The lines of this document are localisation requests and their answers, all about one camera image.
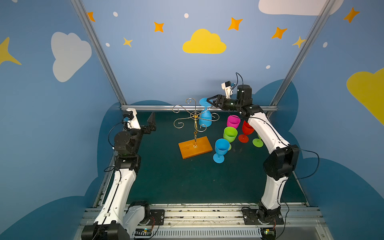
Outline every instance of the white cloud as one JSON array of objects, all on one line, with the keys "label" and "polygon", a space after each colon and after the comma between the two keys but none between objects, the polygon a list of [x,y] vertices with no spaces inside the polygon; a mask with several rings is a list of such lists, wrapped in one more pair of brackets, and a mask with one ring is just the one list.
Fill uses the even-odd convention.
[{"label": "white cloud", "polygon": [[52,35],[51,47],[56,60],[53,74],[60,82],[68,81],[91,57],[91,45],[76,34],[56,32]]},{"label": "white cloud", "polygon": [[[331,14],[336,12],[344,0],[336,0]],[[326,0],[260,0],[259,9],[266,14],[289,14],[317,16]]]}]

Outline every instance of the yellow cloud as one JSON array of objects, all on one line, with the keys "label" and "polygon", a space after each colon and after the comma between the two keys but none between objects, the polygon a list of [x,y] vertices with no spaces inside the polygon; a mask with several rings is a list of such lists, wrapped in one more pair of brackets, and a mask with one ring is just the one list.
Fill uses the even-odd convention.
[{"label": "yellow cloud", "polygon": [[206,29],[199,29],[193,33],[191,40],[183,45],[183,51],[186,53],[223,53],[227,46],[221,42],[219,35],[210,33]]},{"label": "yellow cloud", "polygon": [[347,80],[347,88],[384,125],[384,68],[374,74],[353,74]]}]

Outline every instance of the glass base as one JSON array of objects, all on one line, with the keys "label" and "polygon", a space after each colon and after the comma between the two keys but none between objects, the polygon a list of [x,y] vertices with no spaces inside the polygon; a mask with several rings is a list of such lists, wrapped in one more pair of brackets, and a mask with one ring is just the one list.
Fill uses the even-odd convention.
[{"label": "glass base", "polygon": [[239,141],[242,143],[246,143],[249,141],[249,138],[246,135],[241,134],[241,135],[239,135]]},{"label": "glass base", "polygon": [[264,146],[264,143],[261,139],[255,138],[252,140],[252,143],[255,145],[255,147],[262,147]]},{"label": "glass base", "polygon": [[222,162],[224,162],[224,156],[218,155],[217,153],[215,153],[214,154],[214,161],[217,163],[222,163]]}]

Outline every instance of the yellow star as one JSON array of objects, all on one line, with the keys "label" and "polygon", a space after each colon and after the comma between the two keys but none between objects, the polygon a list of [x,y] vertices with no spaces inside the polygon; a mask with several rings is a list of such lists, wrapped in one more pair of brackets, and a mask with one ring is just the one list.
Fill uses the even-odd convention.
[{"label": "yellow star", "polygon": [[0,44],[0,65],[5,61],[10,61],[21,65],[14,57],[8,52],[9,38],[6,38],[2,44]]},{"label": "yellow star", "polygon": [[125,40],[125,43],[123,44],[123,45],[129,45],[131,48],[132,48],[132,46],[131,46],[131,42],[132,42],[132,40],[126,40],[125,38],[124,38],[124,40]]},{"label": "yellow star", "polygon": [[164,23],[155,22],[155,31],[161,31],[163,33],[163,25]]},{"label": "yellow star", "polygon": [[280,28],[277,28],[277,29],[276,29],[276,33],[275,33],[275,35],[274,35],[272,38],[280,38],[280,39],[281,39],[281,37],[283,36],[283,33],[284,33],[286,30],[287,30],[287,28],[286,28],[286,29],[280,29]]},{"label": "yellow star", "polygon": [[241,21],[243,21],[243,20],[242,19],[236,20],[236,19],[232,18],[232,23],[229,26],[228,30],[235,29],[238,31],[239,30],[239,24],[241,23]]},{"label": "yellow star", "polygon": [[352,19],[359,14],[360,12],[356,12],[353,8],[349,12],[349,14],[343,19],[343,20],[348,20],[349,23],[352,22]]},{"label": "yellow star", "polygon": [[293,45],[297,45],[297,46],[299,46],[299,48],[300,48],[300,47],[301,47],[301,44],[302,44],[304,41],[305,41],[305,39],[304,39],[304,40],[301,40],[301,37],[299,36],[299,40],[297,40],[296,43],[292,44],[292,46],[293,46]]}]

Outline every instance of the metal pole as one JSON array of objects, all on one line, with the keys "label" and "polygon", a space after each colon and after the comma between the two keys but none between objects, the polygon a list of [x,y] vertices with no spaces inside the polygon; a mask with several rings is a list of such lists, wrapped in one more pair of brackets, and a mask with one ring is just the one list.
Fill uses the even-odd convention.
[{"label": "metal pole", "polygon": [[[330,16],[331,8],[336,0],[327,0],[320,11],[319,16],[314,22],[311,30],[309,31],[307,38],[304,42],[304,45],[300,48],[299,53],[297,54],[295,60],[292,63],[291,68],[289,69],[287,75],[285,76],[283,82],[281,83],[279,89],[277,90],[275,96],[272,99],[271,106],[277,106],[281,97],[284,95],[288,85],[291,83],[293,77],[295,76],[297,70],[299,69],[301,63],[303,62],[305,56],[308,54],[311,46],[319,35],[321,29],[323,28],[325,22]],[[272,114],[271,111],[267,113],[267,117],[270,117]]]},{"label": "metal pole", "polygon": [[105,56],[103,48],[101,47],[99,38],[96,35],[95,29],[93,28],[93,25],[88,17],[88,14],[83,2],[81,0],[71,0],[71,2],[73,4],[73,7],[76,10],[77,15],[80,18],[81,23],[84,26],[85,32],[87,32],[87,35],[91,40],[93,48],[95,49],[96,54],[100,59],[101,65],[103,66],[104,71],[107,74],[109,81],[111,82],[112,88],[115,91],[116,96],[118,97],[121,105],[126,105],[127,102],[125,101],[125,98],[121,91],[119,83],[115,77],[115,74],[112,71],[111,66],[109,65],[108,59]]},{"label": "metal pole", "polygon": [[[195,111],[195,106],[190,105],[183,105],[182,107],[186,108],[190,111]],[[277,111],[277,106],[260,106],[263,111]],[[121,110],[125,111],[127,108],[134,108],[136,111],[155,111],[155,112],[167,112],[172,111],[173,105],[121,105]],[[181,107],[175,107],[175,109],[179,109],[180,111],[185,111]],[[205,107],[203,106],[196,106],[196,110],[202,111]],[[217,112],[222,111],[220,108],[212,107],[209,109],[211,112]]]}]

